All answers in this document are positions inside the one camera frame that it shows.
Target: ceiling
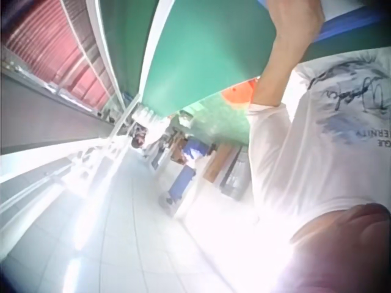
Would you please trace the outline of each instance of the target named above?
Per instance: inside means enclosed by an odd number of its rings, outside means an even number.
[[[157,1],[100,2],[115,75],[121,90],[135,95]],[[305,59],[387,46],[383,28],[374,24],[320,41]],[[258,76],[274,37],[268,12],[256,0],[176,0],[156,48],[143,103],[166,116]]]

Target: blue object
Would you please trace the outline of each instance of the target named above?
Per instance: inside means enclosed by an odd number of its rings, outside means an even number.
[[[266,6],[266,0],[258,0],[263,6]],[[385,18],[385,13],[369,7],[362,7],[346,14],[340,15],[324,23],[323,28],[316,42],[331,38],[344,32],[358,29],[378,23]]]
[[[196,150],[201,153],[203,157],[208,153],[209,146],[205,145],[203,142],[191,137],[185,147],[183,148],[182,152],[184,154],[187,154],[192,159],[194,159],[193,155],[191,154],[191,150]]]
[[[185,192],[195,174],[196,171],[194,169],[187,165],[183,166],[181,173],[178,175],[169,190],[169,195],[174,202],[182,199],[183,192]]]

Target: wall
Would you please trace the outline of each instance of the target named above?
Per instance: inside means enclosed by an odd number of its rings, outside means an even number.
[[[1,153],[107,137],[113,125],[12,73],[1,74]]]

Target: hand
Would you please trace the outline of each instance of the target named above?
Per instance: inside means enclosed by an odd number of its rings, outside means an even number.
[[[268,0],[277,30],[276,43],[293,63],[299,63],[324,23],[320,0]]]

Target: person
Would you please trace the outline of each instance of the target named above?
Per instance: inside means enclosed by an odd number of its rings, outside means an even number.
[[[391,292],[391,48],[298,66],[308,90],[291,122],[282,97],[323,10],[268,8],[277,35],[247,117],[260,225],[293,246],[273,292]]]
[[[135,149],[142,148],[147,133],[148,129],[137,123],[130,133],[130,136],[132,137],[131,146]]]

